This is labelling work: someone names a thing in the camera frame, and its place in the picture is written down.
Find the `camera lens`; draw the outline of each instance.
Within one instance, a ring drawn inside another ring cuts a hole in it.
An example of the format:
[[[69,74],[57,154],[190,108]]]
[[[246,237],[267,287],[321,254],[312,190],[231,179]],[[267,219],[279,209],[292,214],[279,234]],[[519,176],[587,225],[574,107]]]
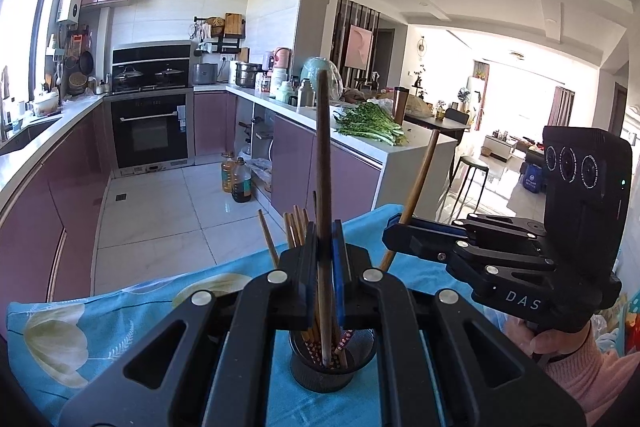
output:
[[[550,171],[554,171],[556,170],[556,164],[558,161],[558,158],[556,158],[556,150],[553,148],[553,146],[549,146],[546,148],[545,151],[545,156],[546,156],[546,166]]]
[[[560,173],[564,181],[571,183],[575,180],[575,153],[570,147],[562,148],[560,153]]]
[[[593,156],[582,160],[582,183],[587,188],[593,188],[598,182],[598,165]]]

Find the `small basket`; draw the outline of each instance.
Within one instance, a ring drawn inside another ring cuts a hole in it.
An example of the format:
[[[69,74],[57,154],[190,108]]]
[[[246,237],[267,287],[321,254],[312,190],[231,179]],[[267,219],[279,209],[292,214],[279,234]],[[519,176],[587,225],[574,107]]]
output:
[[[329,369],[315,364],[299,331],[289,333],[291,361],[289,367],[293,378],[302,387],[314,393],[340,391],[376,354],[376,334],[373,330],[356,330],[345,348],[346,369]]]

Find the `pink sweater sleeve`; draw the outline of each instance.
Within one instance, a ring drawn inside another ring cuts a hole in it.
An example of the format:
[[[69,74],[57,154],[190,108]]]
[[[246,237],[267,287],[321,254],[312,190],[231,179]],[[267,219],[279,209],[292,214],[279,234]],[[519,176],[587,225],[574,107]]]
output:
[[[545,372],[580,404],[591,426],[625,388],[639,362],[640,353],[623,358],[615,351],[602,354],[589,335],[578,351],[549,363]]]

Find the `ribbed cuff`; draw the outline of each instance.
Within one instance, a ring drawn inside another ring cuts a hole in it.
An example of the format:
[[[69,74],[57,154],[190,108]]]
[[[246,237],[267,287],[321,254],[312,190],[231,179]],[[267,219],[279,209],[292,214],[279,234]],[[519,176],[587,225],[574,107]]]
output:
[[[559,362],[548,363],[545,372],[557,383],[569,382],[580,377],[590,365],[598,360],[599,356],[600,350],[590,331],[578,351]]]

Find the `person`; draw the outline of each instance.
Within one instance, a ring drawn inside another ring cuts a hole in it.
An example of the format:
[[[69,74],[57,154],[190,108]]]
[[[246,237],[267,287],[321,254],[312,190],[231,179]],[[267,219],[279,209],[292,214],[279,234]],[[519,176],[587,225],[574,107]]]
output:
[[[600,419],[607,426],[638,425],[640,353],[621,358],[614,350],[601,353],[591,322],[578,333],[548,330],[536,335],[522,319],[508,317],[503,332],[529,357],[551,355],[544,371],[580,404],[589,426]]]

